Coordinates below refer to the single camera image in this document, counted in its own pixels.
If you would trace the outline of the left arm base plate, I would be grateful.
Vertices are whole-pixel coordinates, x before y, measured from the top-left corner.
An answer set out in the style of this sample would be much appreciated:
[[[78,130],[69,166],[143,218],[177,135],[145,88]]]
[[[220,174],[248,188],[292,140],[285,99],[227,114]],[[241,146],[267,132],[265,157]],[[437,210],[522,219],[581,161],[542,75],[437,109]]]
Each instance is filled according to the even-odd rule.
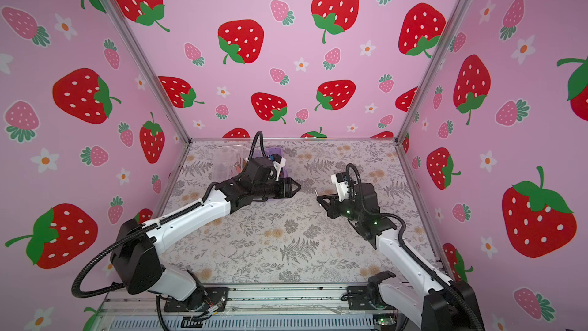
[[[210,308],[214,308],[213,312],[224,312],[229,289],[229,287],[197,289],[186,300],[179,301],[175,298],[167,300],[163,309],[166,313],[196,312],[197,314],[203,314]]]

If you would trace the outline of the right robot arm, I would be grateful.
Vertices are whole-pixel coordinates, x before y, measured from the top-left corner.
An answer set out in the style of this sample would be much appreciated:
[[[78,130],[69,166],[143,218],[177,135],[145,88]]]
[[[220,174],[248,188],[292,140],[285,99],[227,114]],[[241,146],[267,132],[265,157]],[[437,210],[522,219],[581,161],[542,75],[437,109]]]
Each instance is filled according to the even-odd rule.
[[[405,240],[405,221],[380,211],[372,184],[349,173],[331,177],[336,192],[318,196],[329,218],[346,218],[356,233],[387,257],[399,274],[382,272],[370,278],[367,292],[376,306],[391,306],[422,330],[482,330],[474,290],[435,268]]]

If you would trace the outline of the purple plastic tool box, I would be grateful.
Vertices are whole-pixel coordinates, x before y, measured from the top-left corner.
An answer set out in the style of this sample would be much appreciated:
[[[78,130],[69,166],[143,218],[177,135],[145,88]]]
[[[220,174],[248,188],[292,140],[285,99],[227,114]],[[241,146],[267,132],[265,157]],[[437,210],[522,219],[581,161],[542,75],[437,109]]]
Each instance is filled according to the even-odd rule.
[[[255,152],[252,157],[249,157],[250,150],[242,145],[224,146],[220,148],[214,154],[213,162],[212,180],[217,183],[215,186],[216,190],[219,190],[224,194],[224,182],[241,173],[246,163],[254,157],[281,156],[285,159],[283,150],[280,147],[266,148],[265,152],[265,154]],[[292,179],[287,175],[285,165],[281,169],[280,176],[285,179]]]

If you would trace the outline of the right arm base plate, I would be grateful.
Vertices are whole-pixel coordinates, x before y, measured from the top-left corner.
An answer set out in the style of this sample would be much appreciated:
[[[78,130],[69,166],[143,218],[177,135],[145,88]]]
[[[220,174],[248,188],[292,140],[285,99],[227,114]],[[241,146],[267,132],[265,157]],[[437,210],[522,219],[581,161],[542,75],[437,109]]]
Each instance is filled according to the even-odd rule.
[[[392,311],[393,307],[378,300],[369,286],[349,286],[341,296],[341,301],[348,304],[350,310]]]

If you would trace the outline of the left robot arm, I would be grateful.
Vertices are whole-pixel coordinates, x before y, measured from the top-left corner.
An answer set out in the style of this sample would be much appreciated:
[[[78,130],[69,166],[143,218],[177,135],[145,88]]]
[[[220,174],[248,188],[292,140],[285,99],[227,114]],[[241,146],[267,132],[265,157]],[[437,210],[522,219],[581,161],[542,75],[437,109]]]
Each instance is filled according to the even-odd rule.
[[[258,156],[248,161],[237,176],[211,183],[205,195],[194,203],[142,224],[128,220],[116,242],[76,276],[71,287],[73,296],[84,299],[125,289],[128,294],[167,295],[189,310],[199,308],[208,296],[202,282],[191,271],[164,264],[161,255],[193,231],[254,202],[294,197],[302,187],[281,175],[284,165],[284,159],[277,156]],[[99,290],[82,290],[84,278],[105,257],[110,258],[121,282]]]

